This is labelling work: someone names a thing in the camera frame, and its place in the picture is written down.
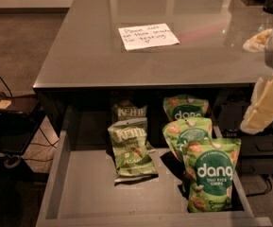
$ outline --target desk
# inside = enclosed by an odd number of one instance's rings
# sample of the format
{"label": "desk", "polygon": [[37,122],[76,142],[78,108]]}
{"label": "desk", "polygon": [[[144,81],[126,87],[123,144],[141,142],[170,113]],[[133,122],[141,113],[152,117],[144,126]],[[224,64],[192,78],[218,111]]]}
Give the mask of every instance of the desk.
{"label": "desk", "polygon": [[[180,45],[125,50],[118,27],[159,23],[168,24]],[[167,148],[153,156],[156,182],[119,188],[103,150],[111,92],[132,91],[137,104],[148,105],[150,142],[157,146],[164,96],[187,92],[213,105],[223,89],[273,74],[263,53],[242,49],[269,27],[273,15],[240,0],[74,0],[34,84],[60,136],[38,226],[271,226],[252,215],[237,175],[241,211],[193,215],[179,180],[160,161]]]}

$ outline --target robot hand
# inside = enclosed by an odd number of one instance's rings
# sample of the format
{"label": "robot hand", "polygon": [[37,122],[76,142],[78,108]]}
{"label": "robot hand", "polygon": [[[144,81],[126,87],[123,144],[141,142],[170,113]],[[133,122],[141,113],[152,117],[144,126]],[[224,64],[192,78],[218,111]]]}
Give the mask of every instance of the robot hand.
{"label": "robot hand", "polygon": [[[273,29],[265,45],[265,63],[273,68]],[[273,122],[273,77],[259,78],[240,130],[249,134],[263,131]]]}

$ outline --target drawer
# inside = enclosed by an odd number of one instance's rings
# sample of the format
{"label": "drawer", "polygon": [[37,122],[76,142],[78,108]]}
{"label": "drawer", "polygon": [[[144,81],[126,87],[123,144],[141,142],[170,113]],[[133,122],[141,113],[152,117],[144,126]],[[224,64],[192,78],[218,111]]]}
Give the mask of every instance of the drawer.
{"label": "drawer", "polygon": [[68,107],[38,227],[272,226],[269,218],[253,216],[236,173],[231,211],[189,213],[187,200],[179,192],[180,179],[162,161],[170,151],[166,146],[158,146],[150,154],[158,178],[114,185],[115,165],[108,154],[110,119],[110,112]]}

